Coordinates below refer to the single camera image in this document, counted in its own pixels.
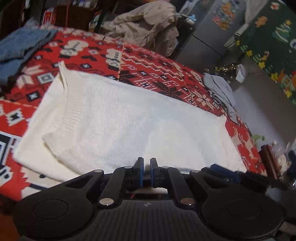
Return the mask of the white knit sweater vest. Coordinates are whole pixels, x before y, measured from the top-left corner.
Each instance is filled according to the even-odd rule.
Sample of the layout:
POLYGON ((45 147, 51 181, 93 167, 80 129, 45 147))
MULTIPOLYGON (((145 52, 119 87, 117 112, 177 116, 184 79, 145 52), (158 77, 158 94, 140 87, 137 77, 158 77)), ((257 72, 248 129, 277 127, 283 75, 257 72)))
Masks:
POLYGON ((59 73, 14 151, 35 172, 67 181, 95 169, 133 166, 139 157, 183 172, 218 164, 245 171, 226 117, 109 78, 59 73))

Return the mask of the grey garment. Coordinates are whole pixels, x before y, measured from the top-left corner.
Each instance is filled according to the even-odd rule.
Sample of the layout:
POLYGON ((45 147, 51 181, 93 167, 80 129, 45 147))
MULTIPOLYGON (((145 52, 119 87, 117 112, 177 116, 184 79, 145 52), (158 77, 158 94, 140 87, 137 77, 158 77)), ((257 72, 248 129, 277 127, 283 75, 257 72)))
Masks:
POLYGON ((238 123, 238 113, 235 110, 236 101, 233 96, 233 91, 227 81, 221 76, 204 73, 203 82, 207 89, 210 90, 214 99, 226 107, 229 118, 238 123))

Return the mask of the small christmas tree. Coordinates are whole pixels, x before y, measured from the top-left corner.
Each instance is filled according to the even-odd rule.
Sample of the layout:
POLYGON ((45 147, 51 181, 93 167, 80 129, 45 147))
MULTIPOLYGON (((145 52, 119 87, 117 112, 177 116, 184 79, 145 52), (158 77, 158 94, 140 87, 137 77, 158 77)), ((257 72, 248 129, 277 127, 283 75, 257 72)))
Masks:
POLYGON ((231 63, 229 65, 215 66, 212 69, 205 69, 204 72, 211 75, 220 76, 227 81, 232 81, 236 77, 237 66, 237 63, 231 63))

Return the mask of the red patterned table cloth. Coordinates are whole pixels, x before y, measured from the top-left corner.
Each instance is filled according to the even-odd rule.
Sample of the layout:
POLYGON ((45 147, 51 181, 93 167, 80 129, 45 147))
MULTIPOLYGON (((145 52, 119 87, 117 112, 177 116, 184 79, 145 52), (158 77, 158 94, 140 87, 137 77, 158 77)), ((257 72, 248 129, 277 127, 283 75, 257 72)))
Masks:
POLYGON ((18 76, 17 85, 1 99, 1 194, 20 201, 63 182, 26 168, 13 157, 35 111, 59 73, 60 62, 68 70, 100 75, 183 101, 216 116, 225 116, 226 130, 245 166, 243 172, 265 173, 246 126, 241 120, 233 122, 210 96, 203 75, 120 40, 76 29, 53 29, 57 30, 53 39, 29 59, 18 76))

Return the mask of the beige jacket on chair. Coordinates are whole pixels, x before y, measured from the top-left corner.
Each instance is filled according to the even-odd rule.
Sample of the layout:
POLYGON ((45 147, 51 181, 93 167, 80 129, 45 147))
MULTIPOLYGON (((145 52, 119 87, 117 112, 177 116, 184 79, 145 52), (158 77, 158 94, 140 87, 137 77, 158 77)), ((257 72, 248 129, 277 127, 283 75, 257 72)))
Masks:
POLYGON ((170 56, 176 45, 176 8, 168 1, 153 1, 106 21, 102 29, 109 37, 170 56))

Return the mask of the grey refrigerator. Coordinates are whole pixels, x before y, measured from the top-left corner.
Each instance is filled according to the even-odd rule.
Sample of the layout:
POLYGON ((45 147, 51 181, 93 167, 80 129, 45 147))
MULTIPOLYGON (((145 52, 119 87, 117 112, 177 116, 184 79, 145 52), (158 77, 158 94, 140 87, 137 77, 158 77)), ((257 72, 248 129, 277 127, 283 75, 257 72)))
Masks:
POLYGON ((172 59, 203 72, 226 53, 224 44, 244 23, 246 1, 187 1, 180 9, 172 59))

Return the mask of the cluttered dark shelf desk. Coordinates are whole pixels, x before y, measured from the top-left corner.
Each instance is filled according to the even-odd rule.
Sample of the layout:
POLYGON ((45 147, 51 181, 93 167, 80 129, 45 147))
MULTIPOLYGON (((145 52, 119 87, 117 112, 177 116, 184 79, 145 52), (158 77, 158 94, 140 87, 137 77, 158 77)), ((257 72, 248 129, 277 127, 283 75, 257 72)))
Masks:
MULTIPOLYGON (((122 6, 133 9, 117 15, 112 21, 107 20, 103 22, 102 19, 99 19, 96 27, 112 31, 113 26, 129 22, 138 23, 140 21, 144 21, 150 26, 164 24, 164 27, 167 27, 178 21, 179 18, 185 17, 185 15, 177 13, 175 6, 170 1, 99 1, 99 7, 101 8, 100 16, 105 18, 109 10, 115 7, 116 3, 119 3, 119 11, 122 10, 122 6)), ((68 4, 58 5, 53 8, 48 25, 89 30, 89 24, 94 19, 95 13, 95 9, 68 4)))

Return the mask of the blue denim jeans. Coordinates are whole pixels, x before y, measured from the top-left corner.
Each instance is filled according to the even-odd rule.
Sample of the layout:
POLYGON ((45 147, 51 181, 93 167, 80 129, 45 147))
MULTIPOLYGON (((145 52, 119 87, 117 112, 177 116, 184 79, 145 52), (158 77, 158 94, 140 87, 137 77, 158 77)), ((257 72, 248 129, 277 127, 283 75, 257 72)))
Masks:
POLYGON ((22 27, 1 40, 1 85, 7 85, 34 52, 53 39, 56 29, 22 27))

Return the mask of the red box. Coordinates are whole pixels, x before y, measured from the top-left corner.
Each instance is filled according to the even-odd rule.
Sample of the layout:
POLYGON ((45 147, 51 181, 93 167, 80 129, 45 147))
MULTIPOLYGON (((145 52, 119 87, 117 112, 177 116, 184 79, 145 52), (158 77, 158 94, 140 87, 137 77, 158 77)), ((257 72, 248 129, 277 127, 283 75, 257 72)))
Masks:
POLYGON ((54 25, 55 18, 56 18, 55 8, 46 9, 42 18, 42 25, 54 25))

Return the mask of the green christmas wall cloth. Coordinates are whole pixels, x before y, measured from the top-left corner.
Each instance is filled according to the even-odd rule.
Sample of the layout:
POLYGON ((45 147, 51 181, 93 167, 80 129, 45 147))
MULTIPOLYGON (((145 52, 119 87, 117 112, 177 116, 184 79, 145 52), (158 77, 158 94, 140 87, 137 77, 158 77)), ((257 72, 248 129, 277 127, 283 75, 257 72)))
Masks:
POLYGON ((268 1, 235 43, 295 104, 295 12, 268 1))

